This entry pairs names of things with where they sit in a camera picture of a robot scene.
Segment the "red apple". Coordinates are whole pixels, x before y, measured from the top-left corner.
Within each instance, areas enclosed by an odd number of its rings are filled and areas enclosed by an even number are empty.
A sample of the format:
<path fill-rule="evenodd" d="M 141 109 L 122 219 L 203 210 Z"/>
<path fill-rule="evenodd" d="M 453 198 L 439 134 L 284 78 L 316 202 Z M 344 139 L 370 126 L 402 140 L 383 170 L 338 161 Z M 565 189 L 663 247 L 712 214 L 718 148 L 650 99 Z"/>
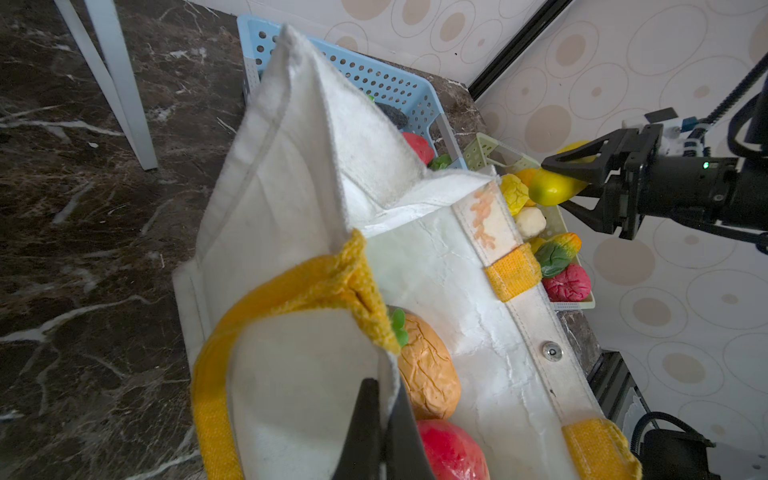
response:
<path fill-rule="evenodd" d="M 436 479 L 490 478 L 481 447 L 465 430 L 445 420 L 419 420 L 417 428 Z"/>

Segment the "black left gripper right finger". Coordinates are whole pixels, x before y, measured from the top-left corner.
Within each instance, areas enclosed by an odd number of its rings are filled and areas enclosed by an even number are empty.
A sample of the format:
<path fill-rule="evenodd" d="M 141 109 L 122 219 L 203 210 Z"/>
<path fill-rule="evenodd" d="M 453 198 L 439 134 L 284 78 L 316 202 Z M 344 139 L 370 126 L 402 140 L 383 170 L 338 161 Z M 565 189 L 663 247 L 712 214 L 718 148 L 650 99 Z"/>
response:
<path fill-rule="evenodd" d="M 399 387 L 388 418 L 383 459 L 384 479 L 435 479 L 403 386 Z"/>

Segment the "green leafy vegetable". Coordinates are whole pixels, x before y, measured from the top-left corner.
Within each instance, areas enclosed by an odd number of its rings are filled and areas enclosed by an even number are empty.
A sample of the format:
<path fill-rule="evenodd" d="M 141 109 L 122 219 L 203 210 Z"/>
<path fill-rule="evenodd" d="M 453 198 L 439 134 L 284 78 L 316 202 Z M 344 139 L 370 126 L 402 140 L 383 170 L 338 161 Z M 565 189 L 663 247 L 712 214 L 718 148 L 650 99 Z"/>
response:
<path fill-rule="evenodd" d="M 405 347 L 409 342 L 409 335 L 406 328 L 406 313 L 402 308 L 389 307 L 388 315 L 390 325 L 400 347 Z"/>

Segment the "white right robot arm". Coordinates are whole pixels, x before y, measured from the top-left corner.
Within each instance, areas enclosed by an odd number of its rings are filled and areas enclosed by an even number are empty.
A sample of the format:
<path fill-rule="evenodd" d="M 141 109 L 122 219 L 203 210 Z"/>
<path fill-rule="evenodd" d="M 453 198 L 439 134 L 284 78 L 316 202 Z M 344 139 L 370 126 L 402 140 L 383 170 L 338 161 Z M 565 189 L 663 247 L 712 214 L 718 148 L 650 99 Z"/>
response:
<path fill-rule="evenodd" d="M 652 112 L 571 151 L 544 170 L 584 184 L 587 208 L 563 207 L 595 232 L 635 238 L 647 217 L 767 248 L 767 80 L 761 59 L 706 117 Z"/>

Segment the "white grocery bag yellow handles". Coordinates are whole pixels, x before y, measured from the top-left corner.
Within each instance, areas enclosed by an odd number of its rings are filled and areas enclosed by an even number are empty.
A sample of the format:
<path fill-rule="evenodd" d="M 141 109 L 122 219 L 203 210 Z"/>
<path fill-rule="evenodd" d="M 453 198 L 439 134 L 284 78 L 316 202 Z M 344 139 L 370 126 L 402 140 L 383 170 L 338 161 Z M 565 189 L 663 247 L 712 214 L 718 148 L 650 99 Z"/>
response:
<path fill-rule="evenodd" d="M 490 479 L 638 479 L 491 174 L 432 171 L 308 38 L 281 26 L 173 284 L 210 479 L 331 479 L 379 383 L 380 478 L 401 348 L 425 320 L 462 385 L 447 420 Z"/>

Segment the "yellow mango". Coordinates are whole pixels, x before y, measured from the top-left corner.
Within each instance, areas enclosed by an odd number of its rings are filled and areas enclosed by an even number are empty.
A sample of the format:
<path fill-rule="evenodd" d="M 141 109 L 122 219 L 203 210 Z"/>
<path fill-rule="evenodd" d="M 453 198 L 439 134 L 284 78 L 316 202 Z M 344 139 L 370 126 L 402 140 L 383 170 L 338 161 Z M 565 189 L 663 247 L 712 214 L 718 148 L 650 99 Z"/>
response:
<path fill-rule="evenodd" d="M 588 182 L 536 169 L 527 184 L 529 199 L 542 206 L 556 206 L 581 193 Z"/>

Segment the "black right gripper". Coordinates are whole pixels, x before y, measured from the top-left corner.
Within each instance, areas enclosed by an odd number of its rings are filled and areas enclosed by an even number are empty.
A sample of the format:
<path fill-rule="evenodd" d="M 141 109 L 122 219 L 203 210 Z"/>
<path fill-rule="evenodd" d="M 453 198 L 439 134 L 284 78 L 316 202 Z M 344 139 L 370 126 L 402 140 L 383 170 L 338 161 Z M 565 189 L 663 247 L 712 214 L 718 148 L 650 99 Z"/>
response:
<path fill-rule="evenodd" d="M 567 200 L 560 206 L 598 233 L 636 236 L 644 218 L 732 240 L 767 238 L 767 153 L 737 157 L 664 156 L 662 128 L 618 129 L 547 157 L 545 171 L 588 185 L 577 197 L 596 199 L 592 208 Z M 617 171 L 622 178 L 609 180 Z"/>

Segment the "tan wrinkled potato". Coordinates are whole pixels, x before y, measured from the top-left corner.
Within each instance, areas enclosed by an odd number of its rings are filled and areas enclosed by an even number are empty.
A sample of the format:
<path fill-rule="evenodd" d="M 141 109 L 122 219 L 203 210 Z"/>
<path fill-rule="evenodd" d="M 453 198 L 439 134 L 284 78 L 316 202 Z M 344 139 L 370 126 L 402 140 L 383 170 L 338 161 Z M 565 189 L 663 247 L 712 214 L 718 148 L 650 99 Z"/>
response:
<path fill-rule="evenodd" d="M 408 342 L 398 368 L 417 420 L 447 420 L 455 412 L 462 385 L 452 357 L 435 330 L 418 315 L 404 311 Z"/>

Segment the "red bell pepper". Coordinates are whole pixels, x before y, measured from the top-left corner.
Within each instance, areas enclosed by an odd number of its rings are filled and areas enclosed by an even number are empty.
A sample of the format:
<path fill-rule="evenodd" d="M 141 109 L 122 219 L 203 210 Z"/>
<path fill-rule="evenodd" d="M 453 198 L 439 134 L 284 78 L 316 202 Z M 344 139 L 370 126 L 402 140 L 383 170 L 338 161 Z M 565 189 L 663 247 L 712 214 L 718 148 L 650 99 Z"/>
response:
<path fill-rule="evenodd" d="M 411 132 L 402 132 L 403 138 L 413 149 L 421 162 L 428 166 L 435 158 L 435 151 L 430 142 L 420 135 Z"/>

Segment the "green plastic basket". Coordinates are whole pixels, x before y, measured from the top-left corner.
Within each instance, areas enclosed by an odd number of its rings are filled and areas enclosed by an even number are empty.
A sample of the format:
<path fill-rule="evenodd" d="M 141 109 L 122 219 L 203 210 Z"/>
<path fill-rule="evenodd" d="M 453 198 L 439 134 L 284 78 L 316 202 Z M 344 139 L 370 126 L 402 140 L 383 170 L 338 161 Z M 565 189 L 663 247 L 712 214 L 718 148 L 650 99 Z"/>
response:
<path fill-rule="evenodd" d="M 541 168 L 539 161 L 482 133 L 477 133 L 463 150 L 463 158 L 470 170 L 486 172 L 492 168 L 500 176 L 517 175 L 522 180 L 527 176 L 520 175 L 521 172 L 536 172 Z M 518 214 L 522 215 L 524 240 L 532 241 L 535 246 L 569 231 L 558 206 L 543 206 L 531 201 Z"/>

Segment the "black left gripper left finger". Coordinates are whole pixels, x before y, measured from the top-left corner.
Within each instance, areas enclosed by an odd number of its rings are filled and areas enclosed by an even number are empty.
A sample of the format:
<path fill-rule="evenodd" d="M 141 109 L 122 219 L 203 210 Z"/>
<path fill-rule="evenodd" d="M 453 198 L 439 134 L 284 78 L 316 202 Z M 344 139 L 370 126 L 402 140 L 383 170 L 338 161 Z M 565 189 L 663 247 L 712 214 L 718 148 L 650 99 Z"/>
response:
<path fill-rule="evenodd" d="M 331 479 L 379 479 L 381 438 L 379 383 L 373 378 L 365 378 L 360 384 L 341 455 Z"/>

